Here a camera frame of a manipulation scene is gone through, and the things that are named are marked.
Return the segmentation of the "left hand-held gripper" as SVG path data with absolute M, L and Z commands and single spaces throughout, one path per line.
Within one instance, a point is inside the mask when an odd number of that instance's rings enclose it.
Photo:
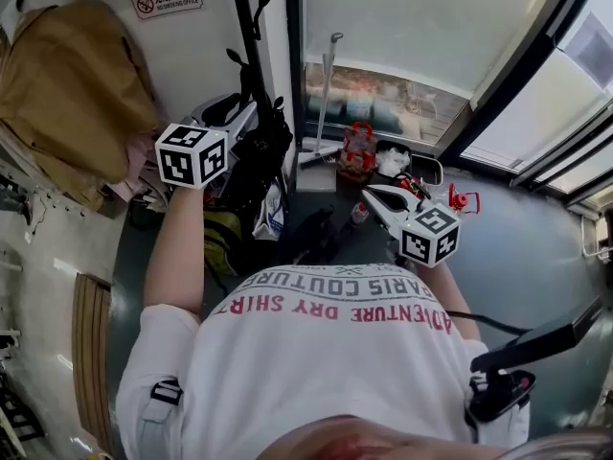
M 240 109 L 240 100 L 239 93 L 219 96 L 191 113 L 190 126 L 167 126 L 155 143 L 163 182 L 200 190 L 234 168 L 238 158 L 231 149 L 258 125 L 257 103 Z

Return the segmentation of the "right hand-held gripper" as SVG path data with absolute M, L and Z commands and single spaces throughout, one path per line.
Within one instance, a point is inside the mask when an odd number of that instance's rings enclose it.
M 414 263 L 435 267 L 459 245 L 461 220 L 440 202 L 428 203 L 397 186 L 374 184 L 361 191 L 369 211 L 392 238 L 393 251 Z

